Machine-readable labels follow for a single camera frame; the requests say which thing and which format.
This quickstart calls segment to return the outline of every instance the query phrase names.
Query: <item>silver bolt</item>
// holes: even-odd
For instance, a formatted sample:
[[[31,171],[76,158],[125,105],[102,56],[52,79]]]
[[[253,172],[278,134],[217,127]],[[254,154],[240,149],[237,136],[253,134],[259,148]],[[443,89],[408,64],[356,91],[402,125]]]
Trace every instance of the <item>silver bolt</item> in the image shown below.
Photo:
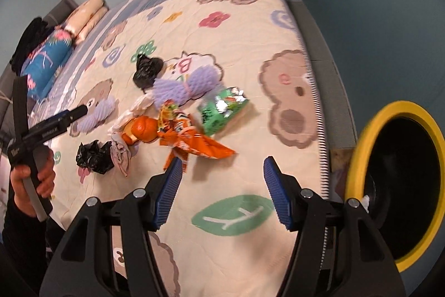
[[[86,205],[88,205],[89,207],[94,207],[96,204],[97,204],[97,198],[95,196],[86,199]]]
[[[360,202],[359,202],[357,199],[350,198],[350,199],[348,200],[348,204],[349,204],[351,207],[353,207],[353,208],[358,208],[359,205],[360,205]]]
[[[300,194],[303,198],[307,198],[307,199],[310,199],[314,196],[314,192],[310,189],[302,189]]]
[[[144,195],[145,195],[145,190],[142,189],[142,188],[140,188],[140,189],[136,189],[136,190],[133,192],[133,196],[134,196],[135,198],[142,198]]]

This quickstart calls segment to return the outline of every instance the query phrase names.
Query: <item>blue floral pillow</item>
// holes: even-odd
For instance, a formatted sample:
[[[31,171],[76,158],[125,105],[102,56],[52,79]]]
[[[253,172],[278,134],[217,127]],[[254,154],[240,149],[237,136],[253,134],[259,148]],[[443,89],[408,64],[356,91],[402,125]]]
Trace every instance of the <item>blue floral pillow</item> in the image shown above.
[[[22,72],[28,75],[29,97],[40,101],[48,95],[55,77],[71,55],[71,44],[70,33],[57,29],[30,55],[31,60]]]

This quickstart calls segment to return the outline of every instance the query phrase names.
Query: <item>black plastic bag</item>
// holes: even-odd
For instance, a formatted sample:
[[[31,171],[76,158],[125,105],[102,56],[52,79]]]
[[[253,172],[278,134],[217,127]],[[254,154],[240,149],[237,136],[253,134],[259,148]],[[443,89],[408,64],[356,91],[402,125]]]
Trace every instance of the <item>black plastic bag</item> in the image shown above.
[[[79,146],[76,155],[76,163],[81,168],[88,168],[96,173],[105,174],[108,170],[114,168],[111,160],[111,141],[99,147],[99,140]]]
[[[133,82],[140,89],[145,90],[153,87],[154,80],[164,67],[164,61],[157,57],[147,57],[143,53],[137,55],[136,72]]]

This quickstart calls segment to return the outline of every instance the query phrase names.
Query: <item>person's arm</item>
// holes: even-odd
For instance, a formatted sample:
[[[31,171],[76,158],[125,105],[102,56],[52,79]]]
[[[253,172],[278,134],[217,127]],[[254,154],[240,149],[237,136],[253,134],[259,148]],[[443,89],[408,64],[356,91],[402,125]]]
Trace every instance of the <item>person's arm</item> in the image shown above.
[[[41,185],[37,194],[50,196],[54,189],[53,153],[50,152],[45,167],[37,175]],[[45,258],[46,222],[39,222],[22,180],[29,177],[27,166],[17,166],[11,172],[14,198],[10,198],[4,222],[3,243],[10,261],[25,282],[38,294],[47,264]]]

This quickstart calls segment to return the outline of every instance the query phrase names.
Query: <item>hand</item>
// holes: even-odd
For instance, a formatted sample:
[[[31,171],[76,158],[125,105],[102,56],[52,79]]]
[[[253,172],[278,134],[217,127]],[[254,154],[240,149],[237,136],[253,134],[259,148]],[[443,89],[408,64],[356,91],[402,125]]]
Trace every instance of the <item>hand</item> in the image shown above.
[[[30,217],[37,217],[33,205],[26,193],[23,186],[23,179],[29,178],[31,170],[26,165],[18,165],[11,171],[11,184],[14,189],[14,202],[17,207],[24,214]],[[37,187],[37,194],[43,198],[47,198],[51,195],[54,189],[54,178],[56,173],[54,172],[54,153],[50,149],[48,153],[48,160],[46,161],[43,169],[37,174],[37,178],[41,181],[41,184]]]

